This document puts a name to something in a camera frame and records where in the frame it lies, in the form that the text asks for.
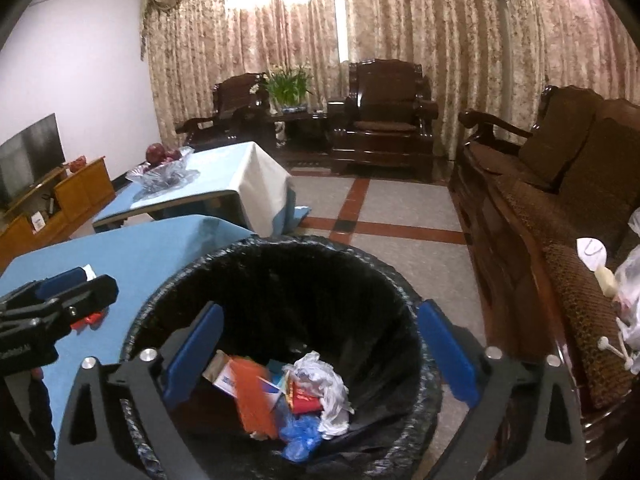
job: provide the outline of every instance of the green plant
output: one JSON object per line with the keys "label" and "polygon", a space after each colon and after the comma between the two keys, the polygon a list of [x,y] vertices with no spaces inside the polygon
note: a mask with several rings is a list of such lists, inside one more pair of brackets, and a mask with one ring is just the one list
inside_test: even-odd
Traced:
{"label": "green plant", "polygon": [[264,84],[280,106],[297,106],[310,93],[310,81],[307,67],[278,66],[267,71]]}

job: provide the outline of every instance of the plastic bag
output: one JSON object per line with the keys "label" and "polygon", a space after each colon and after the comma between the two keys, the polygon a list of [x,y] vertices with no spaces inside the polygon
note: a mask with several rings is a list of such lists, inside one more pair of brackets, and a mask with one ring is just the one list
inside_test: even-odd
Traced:
{"label": "plastic bag", "polygon": [[347,433],[353,408],[347,398],[349,390],[334,367],[320,360],[318,352],[309,352],[293,366],[286,365],[295,381],[310,394],[320,397],[322,415],[319,431],[327,440]]}
{"label": "plastic bag", "polygon": [[[640,208],[636,209],[628,222],[632,231],[640,236]],[[616,281],[618,282],[618,295],[616,299],[620,303],[620,319],[640,330],[640,312],[638,300],[640,300],[640,246],[633,249],[626,260],[616,269]]]}
{"label": "plastic bag", "polygon": [[282,456],[291,462],[306,462],[311,452],[322,442],[319,431],[320,419],[315,415],[291,417],[289,423],[280,430],[280,438],[287,443]]}
{"label": "plastic bag", "polygon": [[169,279],[141,309],[122,351],[130,359],[159,348],[188,326],[207,301],[225,311],[219,348],[293,363],[311,350],[349,389],[349,431],[323,440],[305,463],[284,460],[284,443],[257,442],[221,406],[208,381],[192,424],[174,423],[201,467],[221,480],[361,480],[411,478],[440,411],[440,375],[420,338],[420,296],[393,268],[370,254],[322,237],[248,238],[196,260]]}

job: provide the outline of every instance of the potted plant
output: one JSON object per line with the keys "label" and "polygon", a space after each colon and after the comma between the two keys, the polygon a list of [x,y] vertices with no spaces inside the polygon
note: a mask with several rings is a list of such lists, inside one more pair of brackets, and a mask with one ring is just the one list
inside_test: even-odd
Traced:
{"label": "potted plant", "polygon": [[278,66],[267,71],[264,85],[276,107],[286,114],[306,110],[310,81],[306,66]]}

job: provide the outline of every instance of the red apple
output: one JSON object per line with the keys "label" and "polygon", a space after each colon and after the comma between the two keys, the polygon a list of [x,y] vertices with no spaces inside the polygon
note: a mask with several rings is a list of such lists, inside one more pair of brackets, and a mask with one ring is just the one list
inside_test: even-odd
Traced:
{"label": "red apple", "polygon": [[170,156],[173,160],[180,160],[182,153],[180,153],[180,150],[171,150],[170,152],[166,152],[166,156]]}
{"label": "red apple", "polygon": [[151,165],[158,165],[166,158],[164,146],[159,142],[150,145],[146,149],[146,161]]}

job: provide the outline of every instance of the blue table cover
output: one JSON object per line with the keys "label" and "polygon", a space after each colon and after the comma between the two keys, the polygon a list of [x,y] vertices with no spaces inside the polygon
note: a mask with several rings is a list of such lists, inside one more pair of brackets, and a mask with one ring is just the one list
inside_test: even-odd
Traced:
{"label": "blue table cover", "polygon": [[82,359],[91,355],[103,364],[117,363],[131,323],[158,286],[203,254],[252,234],[218,218],[183,216],[77,238],[12,261],[0,277],[0,296],[26,282],[86,264],[98,276],[112,276],[120,289],[101,326],[96,330],[87,326],[62,338],[56,343],[59,359],[43,367],[56,439]]}

